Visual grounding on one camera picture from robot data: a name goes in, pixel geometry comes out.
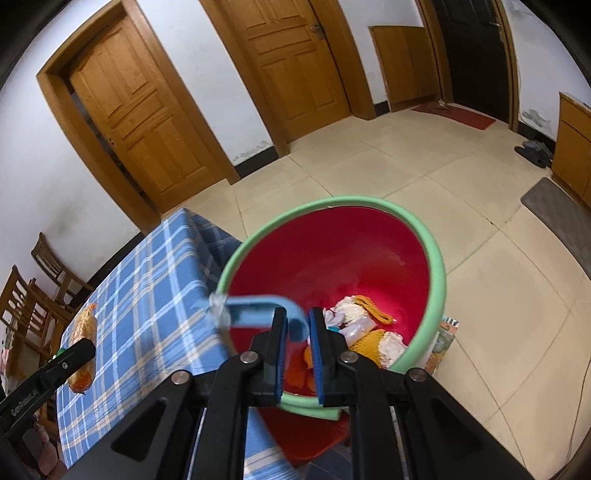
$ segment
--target black baseboard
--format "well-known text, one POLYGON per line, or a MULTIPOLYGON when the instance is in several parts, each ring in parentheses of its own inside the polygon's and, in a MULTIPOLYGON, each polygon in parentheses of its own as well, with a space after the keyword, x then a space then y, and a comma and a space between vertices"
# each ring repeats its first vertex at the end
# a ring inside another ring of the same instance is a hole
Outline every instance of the black baseboard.
POLYGON ((388 105, 388 101, 384 100, 380 103, 374 104, 375 109, 375 116, 385 115, 386 113, 390 113, 390 106, 388 105))
POLYGON ((269 163, 273 163, 275 160, 279 158, 279 153, 275 147, 269 147, 265 150, 259 152, 253 157, 250 157, 248 160, 239 163, 234 168, 240 175, 240 178, 243 179, 244 177, 250 175, 251 173, 256 172, 257 170, 263 168, 264 166, 268 165, 269 163))
MULTIPOLYGON (((107 278, 107 275, 111 273, 117 265, 119 265, 125 257, 135 248, 146 236, 140 232, 127 242, 115 255, 107 260, 105 265, 99 268, 99 271, 92 275, 92 278, 87 282, 88 285, 94 288, 98 287, 101 282, 107 278)), ((83 301, 86 300, 90 292, 83 288, 80 290, 70 302, 70 306, 77 308, 83 301)))
POLYGON ((546 137, 546 135, 544 135, 542 132, 538 132, 535 128, 532 128, 523 122, 519 122, 517 125, 517 133, 524 136, 528 140, 537 140, 538 142, 542 142, 552 153, 554 153, 556 142, 550 137, 546 137))

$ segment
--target plastic basin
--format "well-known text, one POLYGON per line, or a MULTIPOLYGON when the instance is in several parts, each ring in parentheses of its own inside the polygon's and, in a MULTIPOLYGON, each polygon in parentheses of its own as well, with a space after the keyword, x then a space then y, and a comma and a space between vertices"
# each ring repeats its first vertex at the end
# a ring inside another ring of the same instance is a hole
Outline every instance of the plastic basin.
MULTIPOLYGON (((408 345, 392 365, 420 365, 437 332, 446 297, 439 248, 428 229, 399 205, 369 197, 333 197, 287 212, 246 240, 226 264, 218 292, 275 294, 304 310, 362 294, 397 319, 408 345)), ((281 408, 336 419, 313 396, 284 391, 281 408)))

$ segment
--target white wall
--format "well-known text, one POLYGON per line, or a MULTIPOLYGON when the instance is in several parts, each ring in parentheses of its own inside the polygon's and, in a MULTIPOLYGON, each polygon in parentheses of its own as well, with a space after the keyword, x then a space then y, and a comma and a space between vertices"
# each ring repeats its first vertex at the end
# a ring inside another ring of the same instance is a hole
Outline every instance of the white wall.
POLYGON ((519 70, 519 120, 556 140, 558 92, 591 105, 591 87, 550 27, 518 0, 503 0, 519 70))
POLYGON ((272 145, 199 0, 139 0, 205 120, 234 165, 272 145))
POLYGON ((339 0, 351 33, 357 44, 361 63, 374 103, 387 100, 378 54, 368 27, 407 25, 422 27, 423 22, 414 0, 339 0))
MULTIPOLYGON (((85 279, 138 232, 82 163, 35 78, 107 1, 69 3, 30 44, 0 91, 0 287, 13 264, 26 279, 37 277, 43 288, 51 287, 30 256, 40 231, 85 279)), ((267 130, 199 1, 139 4, 233 163, 269 146, 267 130)))

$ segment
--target black door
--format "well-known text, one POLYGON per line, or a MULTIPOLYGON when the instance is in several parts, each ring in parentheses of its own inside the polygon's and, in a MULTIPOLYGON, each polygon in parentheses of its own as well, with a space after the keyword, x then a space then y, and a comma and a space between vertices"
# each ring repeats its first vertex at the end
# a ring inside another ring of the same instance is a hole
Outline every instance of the black door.
POLYGON ((491 0, 433 0, 452 74, 453 99, 509 121, 505 47, 491 0))

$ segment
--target door frame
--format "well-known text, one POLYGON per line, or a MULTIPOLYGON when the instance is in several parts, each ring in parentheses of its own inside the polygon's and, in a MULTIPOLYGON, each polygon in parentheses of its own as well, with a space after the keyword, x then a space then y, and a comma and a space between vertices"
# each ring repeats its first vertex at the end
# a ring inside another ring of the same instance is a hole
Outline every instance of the door frame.
MULTIPOLYGON (((509 129, 517 132, 519 125, 519 75, 517 70, 517 56, 509 19, 502 0, 491 0, 495 14, 500 21, 501 41, 505 46, 505 59, 507 62, 507 80, 509 83, 509 129)), ((437 17, 437 12, 432 0, 415 0, 423 25, 427 29, 431 41, 431 55, 439 77, 440 98, 448 103, 453 102, 452 76, 447 60, 443 32, 437 17)))
MULTIPOLYGON (((359 57, 359 51, 338 0, 308 0, 324 28, 326 39, 335 59, 351 113, 364 120, 376 117, 374 102, 359 57)), ((238 31, 220 0, 200 0, 228 53, 248 93, 250 94, 273 145, 280 156, 289 153, 287 132, 280 121, 260 73, 246 50, 238 31)))
POLYGON ((37 74, 37 82, 57 123, 86 167, 142 233, 149 233, 160 223, 160 215, 131 186, 100 146, 90 126, 76 108, 66 83, 66 69, 80 50, 124 16, 128 16, 135 25, 174 96, 183 105, 191 124, 199 132, 228 181, 236 183, 240 177, 199 111, 139 5, 135 0, 110 1, 84 22, 56 50, 37 74))

